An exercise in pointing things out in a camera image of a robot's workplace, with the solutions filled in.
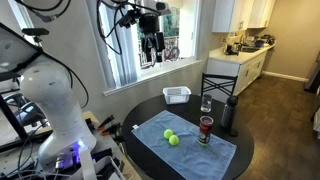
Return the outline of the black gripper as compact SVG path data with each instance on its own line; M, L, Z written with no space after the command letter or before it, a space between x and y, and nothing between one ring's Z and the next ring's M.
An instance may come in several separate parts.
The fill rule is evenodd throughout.
M163 58L164 35L159 31L158 17L153 14L144 14L139 19L139 28L143 34L142 50L147 62L151 62L151 48L156 50L156 62L161 63Z

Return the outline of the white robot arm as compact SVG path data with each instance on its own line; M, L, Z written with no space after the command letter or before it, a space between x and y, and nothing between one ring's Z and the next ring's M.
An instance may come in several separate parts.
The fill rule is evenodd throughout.
M58 59L0 24L0 64L21 76L22 94L40 108L51 125L52 134L38 151L43 166L83 146L90 150L96 146L96 137L82 119L67 69Z

